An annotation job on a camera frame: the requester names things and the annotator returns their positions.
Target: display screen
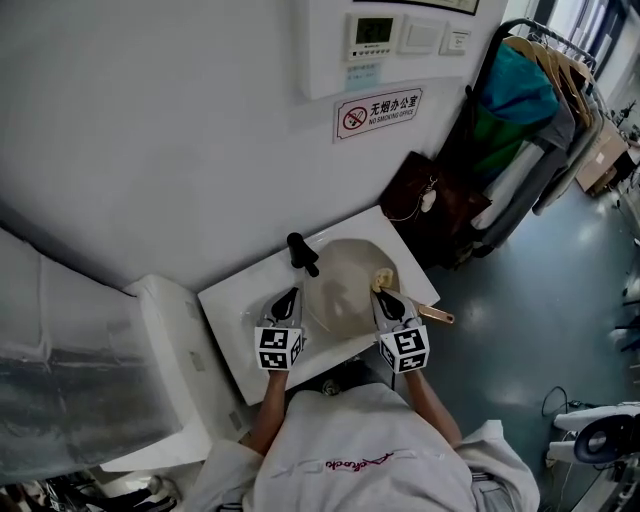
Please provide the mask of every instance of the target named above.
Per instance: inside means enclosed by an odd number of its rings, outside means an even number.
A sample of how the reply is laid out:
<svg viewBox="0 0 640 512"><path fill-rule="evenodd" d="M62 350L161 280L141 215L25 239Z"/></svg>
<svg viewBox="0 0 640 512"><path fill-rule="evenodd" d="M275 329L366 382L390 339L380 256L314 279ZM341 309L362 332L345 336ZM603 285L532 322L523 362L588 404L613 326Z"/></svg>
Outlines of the display screen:
<svg viewBox="0 0 640 512"><path fill-rule="evenodd" d="M388 43L392 25L393 18L360 18L356 44Z"/></svg>

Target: gray floor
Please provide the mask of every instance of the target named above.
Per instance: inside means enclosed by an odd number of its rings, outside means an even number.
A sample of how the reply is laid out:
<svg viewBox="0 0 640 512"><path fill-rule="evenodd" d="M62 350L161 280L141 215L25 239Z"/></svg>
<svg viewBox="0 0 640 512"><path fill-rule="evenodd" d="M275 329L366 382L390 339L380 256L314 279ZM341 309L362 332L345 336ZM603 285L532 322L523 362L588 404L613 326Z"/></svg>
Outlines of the gray floor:
<svg viewBox="0 0 640 512"><path fill-rule="evenodd" d="M529 214L488 257L457 271L427 271L442 297L438 306L456 323L428 324L425 375L463 433L502 420L538 480L541 510L549 503L555 510L568 468L545 469L546 445L558 435L540 413L547 392L560 385L569 400L596 404L640 394L628 369L636 356L619 352L626 331L613 330L634 313L621 307L625 286L632 282L630 296L640 296L635 270L628 275L640 249L613 199L591 199L574 185L543 216ZM548 405L562 403L555 395ZM561 510L571 509L595 475L574 466Z"/></svg>

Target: white sink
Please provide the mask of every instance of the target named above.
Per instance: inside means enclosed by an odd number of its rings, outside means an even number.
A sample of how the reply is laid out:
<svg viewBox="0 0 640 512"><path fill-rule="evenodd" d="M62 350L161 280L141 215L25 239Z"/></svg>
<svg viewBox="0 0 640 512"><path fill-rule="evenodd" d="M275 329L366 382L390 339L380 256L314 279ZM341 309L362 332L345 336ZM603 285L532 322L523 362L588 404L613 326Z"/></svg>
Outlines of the white sink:
<svg viewBox="0 0 640 512"><path fill-rule="evenodd" d="M328 247L325 254L333 254L333 257L336 253L346 255L351 258L352 265L357 261L363 263L360 280L365 286L368 286L370 274L373 273L368 267L375 271L380 268L378 265L390 266L395 267L401 292L428 306L440 300L420 265L378 206L305 241L319 253L321 259L323 249L337 241ZM292 286L302 288L304 279L305 274L291 266L289 250L284 249L198 294L220 350L249 405L262 401L268 382L267 372L258 368L253 348L253 329L262 306L278 292ZM366 327L361 330L363 335L346 340L330 334L314 320L304 303L302 326L307 342L291 370L287 388L297 386L350 359L375 341L375 333L366 333Z"/></svg>
<svg viewBox="0 0 640 512"><path fill-rule="evenodd" d="M395 263L369 240L340 238L318 251L318 277L305 276L304 307L309 316L337 340L375 334L371 281L381 268Z"/></svg>

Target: person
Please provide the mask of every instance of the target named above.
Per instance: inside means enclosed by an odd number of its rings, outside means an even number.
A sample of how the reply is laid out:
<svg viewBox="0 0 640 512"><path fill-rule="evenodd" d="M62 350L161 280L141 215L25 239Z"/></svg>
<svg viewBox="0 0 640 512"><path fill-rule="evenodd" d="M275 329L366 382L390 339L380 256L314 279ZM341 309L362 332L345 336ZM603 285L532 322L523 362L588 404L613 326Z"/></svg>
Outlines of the person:
<svg viewBox="0 0 640 512"><path fill-rule="evenodd" d="M413 410L383 383L335 396L271 372L244 444L214 445L187 512L525 511L540 495L500 421L466 439L420 370L404 374Z"/></svg>

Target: hand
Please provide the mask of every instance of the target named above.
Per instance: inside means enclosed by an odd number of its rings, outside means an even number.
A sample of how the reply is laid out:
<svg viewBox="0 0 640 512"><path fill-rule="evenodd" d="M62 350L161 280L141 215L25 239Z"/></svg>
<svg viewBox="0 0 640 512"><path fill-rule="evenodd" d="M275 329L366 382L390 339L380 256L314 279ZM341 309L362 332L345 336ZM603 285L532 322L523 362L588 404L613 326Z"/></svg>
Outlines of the hand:
<svg viewBox="0 0 640 512"><path fill-rule="evenodd" d="M283 370L269 370L270 382L287 382L289 378L289 372Z"/></svg>

